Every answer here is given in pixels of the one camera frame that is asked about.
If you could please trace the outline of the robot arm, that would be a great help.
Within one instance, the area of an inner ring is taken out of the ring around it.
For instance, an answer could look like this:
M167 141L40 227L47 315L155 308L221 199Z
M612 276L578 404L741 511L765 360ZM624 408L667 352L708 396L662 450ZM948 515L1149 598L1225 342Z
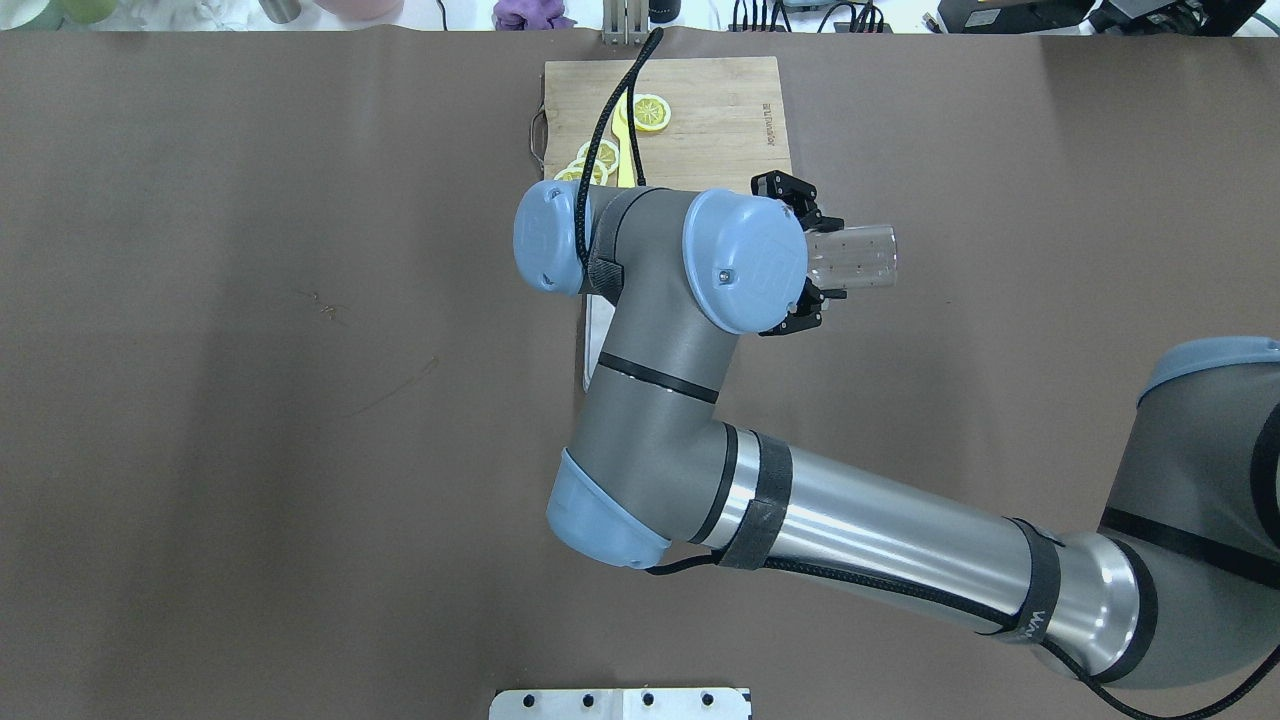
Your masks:
M547 518L568 547L653 575L810 577L1019 644L1089 688L1162 689L1277 665L1277 341L1170 348L1138 398L1100 524L1053 534L714 416L744 334L820 310L803 223L728 190L548 179L515 260L614 316Z

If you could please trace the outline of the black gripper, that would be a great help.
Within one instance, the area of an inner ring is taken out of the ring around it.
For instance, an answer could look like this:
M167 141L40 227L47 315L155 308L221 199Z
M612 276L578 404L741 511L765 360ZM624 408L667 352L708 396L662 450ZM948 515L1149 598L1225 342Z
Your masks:
M840 232L846 227L845 219L828 217L817 205L817 187L782 170L768 170L750 179L751 193L758 197L781 201L791 211L801 231L815 233ZM762 337L781 337L817 328L822 323L823 306L833 300L849 297L846 290L823 290L812 281L805 281L794 309L788 309L783 320L759 333Z

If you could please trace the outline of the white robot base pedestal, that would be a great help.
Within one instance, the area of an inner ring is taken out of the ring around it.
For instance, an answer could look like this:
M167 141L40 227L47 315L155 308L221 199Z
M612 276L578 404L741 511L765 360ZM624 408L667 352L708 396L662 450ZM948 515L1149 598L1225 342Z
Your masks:
M639 687L509 689L490 702L489 719L753 719L749 689Z

